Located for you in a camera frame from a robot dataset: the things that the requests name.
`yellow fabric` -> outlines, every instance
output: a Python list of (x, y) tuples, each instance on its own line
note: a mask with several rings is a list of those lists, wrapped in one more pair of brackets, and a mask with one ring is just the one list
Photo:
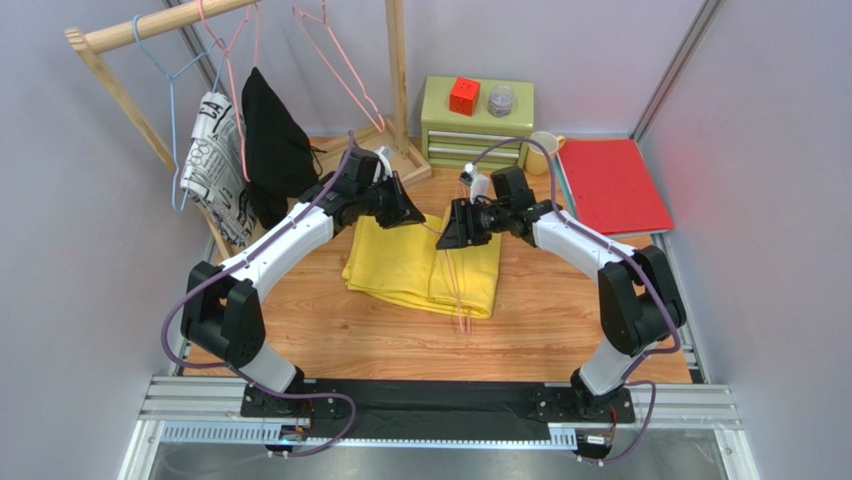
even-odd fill
[[(440, 218), (426, 224), (441, 231)], [(422, 225), (383, 230), (372, 217), (361, 217), (343, 278), (349, 290), (368, 293), (404, 307), (455, 314), (458, 302), (438, 235)], [(500, 273), (500, 235), (488, 245), (449, 250), (465, 314), (490, 318)]]

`black cloth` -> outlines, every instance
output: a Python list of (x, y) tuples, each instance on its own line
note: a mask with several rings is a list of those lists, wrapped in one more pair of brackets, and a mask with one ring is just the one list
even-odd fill
[(249, 200), (263, 228), (287, 215), (287, 198), (298, 198), (319, 181), (311, 143), (257, 67), (243, 87)]

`drawer handle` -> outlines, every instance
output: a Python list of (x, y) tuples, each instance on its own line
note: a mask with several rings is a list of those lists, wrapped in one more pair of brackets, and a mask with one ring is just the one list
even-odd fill
[(501, 135), (485, 135), (482, 133), (462, 133), (462, 132), (444, 132), (441, 130), (429, 130), (429, 136), (434, 137), (448, 137), (448, 138), (463, 138), (469, 140), (493, 140), (495, 142), (502, 142), (503, 140), (508, 140), (513, 137), (504, 137)]
[[(456, 148), (441, 148), (441, 147), (429, 147), (429, 153), (450, 153), (455, 155), (469, 155), (471, 157), (475, 157), (482, 153), (482, 150), (462, 150)], [(517, 153), (503, 153), (503, 152), (488, 152), (488, 155), (485, 157), (496, 157), (496, 158), (511, 158), (517, 160), (520, 155)]]

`yellow mug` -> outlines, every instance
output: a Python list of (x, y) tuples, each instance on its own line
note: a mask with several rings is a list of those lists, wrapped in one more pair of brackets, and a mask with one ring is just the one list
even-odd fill
[[(556, 152), (565, 144), (565, 137), (562, 135), (556, 136), (550, 132), (535, 132), (530, 135), (530, 138), (540, 143), (542, 147), (547, 149), (547, 154), (551, 160), (556, 158)], [(527, 158), (524, 160), (524, 170), (530, 175), (544, 175), (547, 173), (547, 160), (544, 153), (532, 143), (527, 148)]]

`white wall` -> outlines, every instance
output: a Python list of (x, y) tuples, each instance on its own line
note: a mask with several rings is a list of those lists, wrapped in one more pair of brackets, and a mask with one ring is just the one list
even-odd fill
[[(209, 233), (194, 207), (172, 212), (167, 170), (63, 35), (161, 6), (0, 8), (0, 478), (115, 478), (167, 366), (160, 324)], [(173, 68), (188, 61), (176, 33), (151, 46)], [(158, 71), (135, 47), (107, 58), (168, 139)], [(204, 90), (196, 71), (178, 89), (181, 138)]]
[(726, 2), (642, 145), (765, 479), (848, 478), (852, 4)]
[[(536, 125), (562, 133), (627, 135), (636, 126), (701, 0), (429, 0), (405, 2), (409, 110), (419, 131), (427, 75), (527, 80), (536, 84)], [(367, 123), (291, 15), (319, 15), (319, 0), (261, 2), (259, 67), (309, 133)], [(331, 24), (380, 110), (392, 111), (382, 0), (329, 0)], [(230, 41), (244, 13), (213, 19)], [(350, 79), (328, 34), (312, 35)], [(206, 42), (210, 36), (200, 30)], [(251, 68), (254, 31), (235, 48), (238, 89)], [(354, 80), (350, 86), (357, 90)]]

